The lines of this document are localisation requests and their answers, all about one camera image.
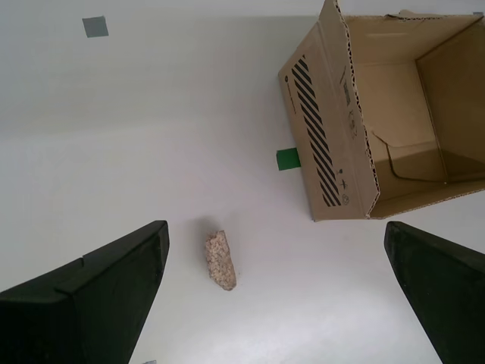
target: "cardboard box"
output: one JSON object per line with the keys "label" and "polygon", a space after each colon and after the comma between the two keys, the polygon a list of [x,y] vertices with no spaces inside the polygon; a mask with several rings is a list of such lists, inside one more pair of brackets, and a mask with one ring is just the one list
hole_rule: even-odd
{"label": "cardboard box", "polygon": [[315,221],[485,189],[482,17],[343,17],[325,1],[279,73]]}

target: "black diagonal stripes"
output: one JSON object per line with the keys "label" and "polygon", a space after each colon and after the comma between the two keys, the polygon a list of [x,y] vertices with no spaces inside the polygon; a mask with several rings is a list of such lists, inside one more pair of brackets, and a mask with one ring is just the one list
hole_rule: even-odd
{"label": "black diagonal stripes", "polygon": [[320,111],[318,109],[317,103],[313,100],[312,97],[310,97],[310,95],[303,89],[303,87],[301,87],[300,84],[296,82],[296,80],[295,80],[295,85],[296,85],[296,88],[299,89],[300,92],[306,97],[306,99],[313,105],[313,107],[316,108],[317,111]]}
{"label": "black diagonal stripes", "polygon": [[303,104],[307,107],[308,110],[317,118],[318,121],[321,122],[320,115],[308,104],[305,98],[302,96],[301,93],[298,93],[298,98],[303,102]]}
{"label": "black diagonal stripes", "polygon": [[330,148],[324,123],[320,116],[317,97],[311,83],[310,70],[305,56],[300,58],[291,70],[295,77],[293,81],[298,89],[300,107],[303,111],[307,133],[313,158],[317,164],[317,174],[320,178],[322,198],[328,207],[341,206],[339,189],[336,186],[336,175],[333,172],[333,162],[330,157]]}
{"label": "black diagonal stripes", "polygon": [[291,72],[293,73],[293,76],[295,76],[296,79],[308,90],[308,92],[311,93],[313,97],[315,97],[313,89],[311,89],[311,87],[302,79],[302,77],[297,72],[295,72],[295,70],[291,70]]}
{"label": "black diagonal stripes", "polygon": [[324,138],[326,138],[327,136],[325,135],[325,132],[324,130],[321,128],[320,124],[315,122],[313,120],[313,123],[310,123],[310,121],[308,121],[308,119],[304,116],[303,117],[305,119],[305,123],[308,125],[308,127],[310,127],[313,131],[313,127],[315,127],[320,133],[316,133],[316,135],[318,136],[318,139],[324,144],[325,148],[327,148],[327,150],[330,152],[330,150],[328,149],[328,145],[327,145],[327,142],[324,140]]}
{"label": "black diagonal stripes", "polygon": [[321,187],[321,190],[324,191],[324,195],[323,195],[324,201],[327,203],[328,207],[330,207],[330,205],[335,206],[335,202],[330,198],[330,195],[328,194],[327,190],[325,190],[325,187],[323,184],[321,184],[321,182],[320,182],[320,187]]}
{"label": "black diagonal stripes", "polygon": [[304,69],[306,69],[308,71],[308,66],[306,65],[305,61],[303,61],[302,59],[298,60],[298,63],[300,63]]}
{"label": "black diagonal stripes", "polygon": [[339,189],[336,187],[336,184],[335,184],[335,181],[330,178],[330,176],[328,175],[327,173],[327,169],[324,168],[324,166],[321,164],[321,161],[318,160],[318,158],[313,155],[313,159],[315,160],[315,162],[317,163],[318,167],[320,167],[321,171],[324,172],[325,174],[325,177],[327,178],[327,180],[330,182],[330,185],[332,186],[332,188],[335,190],[335,193],[337,195],[339,195]]}
{"label": "black diagonal stripes", "polygon": [[[325,178],[323,178],[323,176],[321,175],[321,173],[318,169],[317,169],[317,173],[320,176],[321,180],[324,182],[325,186],[327,187],[328,192],[330,192],[330,195],[332,195],[332,197],[334,198],[334,201],[336,202],[336,204],[338,206],[341,206],[342,204],[340,203],[339,198],[337,196],[335,196],[335,193],[333,193],[332,189],[328,186],[328,183],[325,181]],[[320,182],[320,187],[322,188],[322,190],[325,191],[324,186],[321,184],[321,182]]]}
{"label": "black diagonal stripes", "polygon": [[330,203],[328,202],[327,198],[325,195],[321,195],[324,198],[325,203],[327,204],[328,207],[330,207]]}
{"label": "black diagonal stripes", "polygon": [[314,141],[314,143],[317,145],[317,147],[325,155],[325,158],[327,158],[327,160],[330,163],[330,165],[332,165],[332,158],[327,154],[328,145],[325,143],[324,138],[322,138],[320,136],[320,134],[318,134],[315,131],[315,129],[313,128],[313,126],[308,122],[308,120],[306,118],[305,118],[305,122],[306,122],[307,126],[310,128],[310,130],[313,131],[313,134],[317,136],[318,140],[324,144],[324,147],[325,147],[326,150],[324,148],[322,148],[321,144],[314,138],[314,135],[310,133],[310,130],[307,130],[308,131],[308,136],[311,137],[311,140]]}
{"label": "black diagonal stripes", "polygon": [[302,104],[300,104],[300,106],[302,107],[302,110],[305,113],[305,115],[308,117],[308,119],[310,119],[315,125],[318,125],[317,121],[314,119],[313,116],[310,115],[310,113],[305,108],[305,106],[303,106]]}
{"label": "black diagonal stripes", "polygon": [[311,78],[303,71],[303,69],[297,64],[295,64],[295,69],[311,84]]}
{"label": "black diagonal stripes", "polygon": [[328,180],[331,181],[332,184],[335,184],[335,182],[333,182],[333,181],[335,181],[335,174],[333,173],[332,168],[325,162],[324,157],[321,156],[320,152],[318,151],[318,149],[315,148],[315,146],[313,145],[313,143],[310,143],[310,144],[311,144],[311,148],[313,149],[314,157],[315,157],[315,160],[317,161],[317,163],[319,165],[320,165],[320,163],[322,163],[325,166],[325,168],[322,168],[321,170],[328,177]]}

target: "gray tape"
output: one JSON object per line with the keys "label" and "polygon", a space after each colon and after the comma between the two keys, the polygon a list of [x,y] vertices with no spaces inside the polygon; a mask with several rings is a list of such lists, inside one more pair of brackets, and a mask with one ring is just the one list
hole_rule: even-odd
{"label": "gray tape", "polygon": [[105,17],[88,17],[83,19],[84,30],[88,38],[108,36]]}

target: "white surface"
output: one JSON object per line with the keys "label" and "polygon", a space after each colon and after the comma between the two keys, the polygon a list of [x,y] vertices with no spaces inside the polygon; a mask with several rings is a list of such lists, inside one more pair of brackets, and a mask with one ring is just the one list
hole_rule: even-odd
{"label": "white surface", "polygon": [[[0,11],[0,290],[155,219],[171,251],[133,364],[436,363],[385,221],[311,221],[276,74],[321,0],[15,1]],[[357,2],[358,13],[471,12]],[[82,17],[110,36],[87,39]],[[485,252],[485,193],[396,217]],[[208,278],[227,232],[239,285]]]}

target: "small stone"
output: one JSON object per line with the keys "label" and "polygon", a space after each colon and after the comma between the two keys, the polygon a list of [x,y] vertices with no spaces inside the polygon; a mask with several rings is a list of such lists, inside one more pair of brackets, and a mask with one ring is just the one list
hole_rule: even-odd
{"label": "small stone", "polygon": [[224,230],[207,236],[205,257],[212,280],[222,289],[232,290],[236,286],[236,272],[230,258],[229,244]]}

